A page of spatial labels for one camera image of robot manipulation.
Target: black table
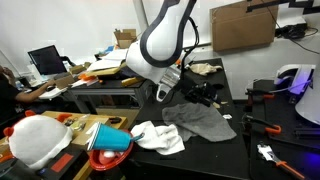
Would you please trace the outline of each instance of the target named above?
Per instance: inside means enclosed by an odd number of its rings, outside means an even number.
[[[211,65],[223,65],[221,59],[199,61],[196,63],[209,63]],[[237,136],[224,142],[209,142],[201,137],[192,137],[185,142],[185,150],[173,155],[163,156],[153,150],[145,150],[138,145],[127,159],[121,164],[121,170],[127,179],[249,179],[248,156],[241,135],[239,117],[237,116],[232,101],[229,85],[224,71],[208,75],[206,77],[186,72],[196,83],[208,81],[211,84],[222,84],[223,89],[218,90],[222,101],[220,113],[231,114],[233,118],[228,120],[230,127]],[[188,103],[179,92],[170,100],[171,94],[164,102],[157,102],[152,96],[140,110],[135,124],[151,120],[155,126],[164,125],[162,109],[177,104]]]
[[[266,91],[275,89],[273,81],[270,80],[258,81],[254,84],[254,88]],[[297,127],[319,128],[319,126],[296,116],[294,107],[294,104],[289,103],[289,96],[286,92],[277,93],[274,99],[254,102],[253,117],[280,125],[282,133],[267,136],[263,134],[262,125],[253,124],[250,148],[250,174],[252,179],[292,179],[290,175],[277,168],[273,162],[267,162],[261,158],[257,150],[257,144],[260,141],[270,145],[279,159],[286,161],[288,165],[306,177],[315,180],[320,179],[320,140],[298,139],[293,135],[293,130]]]

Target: pliers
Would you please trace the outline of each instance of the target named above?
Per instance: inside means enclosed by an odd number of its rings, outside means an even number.
[[[263,142],[257,145],[258,152],[263,155],[263,157],[267,161],[273,161],[276,163],[276,166],[280,169],[284,170],[285,172],[291,174],[294,178],[303,180],[306,179],[304,175],[290,167],[287,162],[281,161],[272,151],[270,146],[265,145]]]
[[[251,123],[257,123],[265,125],[265,132],[268,134],[277,135],[281,133],[281,127],[279,125],[270,124],[267,121],[253,118],[252,116],[249,116],[247,114],[244,114],[242,116],[242,123],[244,125],[245,130],[250,131],[251,129]]]

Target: monitor screen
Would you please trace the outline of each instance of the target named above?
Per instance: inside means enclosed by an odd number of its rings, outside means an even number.
[[[54,45],[30,51],[28,54],[40,74],[51,75],[67,72]]]

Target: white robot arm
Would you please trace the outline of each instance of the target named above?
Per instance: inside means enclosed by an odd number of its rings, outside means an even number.
[[[172,66],[182,53],[183,32],[196,2],[164,0],[157,18],[143,33],[140,41],[133,43],[128,50],[127,65],[159,85],[157,100],[160,102],[165,98],[160,97],[160,92],[168,94],[171,89],[181,90],[193,102],[204,100],[206,105],[210,105],[210,101],[218,102],[216,91],[210,84],[199,86],[190,79],[182,80],[181,70]]]

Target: gray cloth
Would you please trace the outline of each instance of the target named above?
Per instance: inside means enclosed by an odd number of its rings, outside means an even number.
[[[177,125],[183,141],[199,135],[211,142],[234,138],[237,134],[230,128],[219,111],[202,104],[178,104],[162,110],[164,123]]]

